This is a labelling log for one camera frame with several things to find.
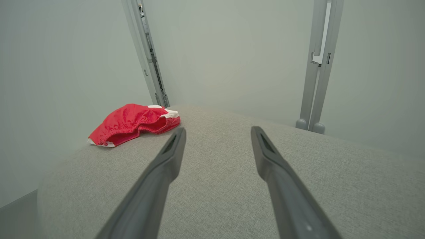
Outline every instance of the white fabric patch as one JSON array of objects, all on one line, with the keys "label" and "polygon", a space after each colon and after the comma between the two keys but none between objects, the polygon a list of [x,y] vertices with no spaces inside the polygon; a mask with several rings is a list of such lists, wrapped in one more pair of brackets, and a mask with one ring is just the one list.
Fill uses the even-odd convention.
[{"label": "white fabric patch", "polygon": [[[95,144],[95,143],[93,142],[93,140],[91,140],[91,138],[88,138],[88,139],[87,139],[87,142],[88,142],[88,143],[90,143],[90,144],[93,144],[93,145],[97,145],[97,144]],[[113,147],[115,147],[115,145],[114,145],[112,142],[106,141],[106,143],[107,143],[108,145],[99,145],[99,146],[107,147],[107,148],[113,148]]]},{"label": "white fabric patch", "polygon": [[160,106],[160,105],[148,105],[147,107],[148,108],[160,108],[160,109],[162,109],[162,106]]},{"label": "white fabric patch", "polygon": [[177,118],[177,117],[180,116],[177,111],[172,111],[172,110],[167,110],[167,109],[164,109],[164,110],[166,110],[168,112],[168,114],[163,114],[163,115],[161,115],[161,117],[164,117],[164,118]]}]

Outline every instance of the wrinkled red fabric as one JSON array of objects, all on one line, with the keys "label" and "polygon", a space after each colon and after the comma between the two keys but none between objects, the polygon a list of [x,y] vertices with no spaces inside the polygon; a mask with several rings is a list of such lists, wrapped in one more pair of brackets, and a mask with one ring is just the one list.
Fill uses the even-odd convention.
[{"label": "wrinkled red fabric", "polygon": [[170,115],[163,107],[127,104],[110,113],[89,138],[96,145],[107,146],[113,143],[114,146],[118,146],[139,137],[141,132],[161,134],[179,124],[180,116]]}]

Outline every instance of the floor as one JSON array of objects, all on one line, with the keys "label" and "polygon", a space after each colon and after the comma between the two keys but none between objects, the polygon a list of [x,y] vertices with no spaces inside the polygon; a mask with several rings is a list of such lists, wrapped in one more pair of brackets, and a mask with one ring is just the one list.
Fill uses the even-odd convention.
[{"label": "floor", "polygon": [[0,208],[0,238],[38,238],[37,191]]}]

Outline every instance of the red cloth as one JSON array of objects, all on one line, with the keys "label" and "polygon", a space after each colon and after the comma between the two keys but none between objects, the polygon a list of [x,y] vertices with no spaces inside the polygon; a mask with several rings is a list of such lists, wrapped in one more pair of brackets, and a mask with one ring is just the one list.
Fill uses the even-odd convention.
[{"label": "red cloth", "polygon": [[159,105],[128,104],[110,113],[89,136],[89,143],[115,147],[140,136],[141,132],[161,134],[180,124],[177,111]]}]

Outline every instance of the gray fabric surface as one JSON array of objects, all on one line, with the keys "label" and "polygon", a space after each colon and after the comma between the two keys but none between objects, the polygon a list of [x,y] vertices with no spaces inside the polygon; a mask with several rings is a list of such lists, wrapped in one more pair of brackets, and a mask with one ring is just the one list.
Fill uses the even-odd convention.
[{"label": "gray fabric surface", "polygon": [[[344,238],[424,238],[425,161],[232,113],[173,106],[187,130],[159,238],[278,238],[250,127],[261,126]],[[48,238],[93,238],[171,132],[87,145],[38,190]]]}]

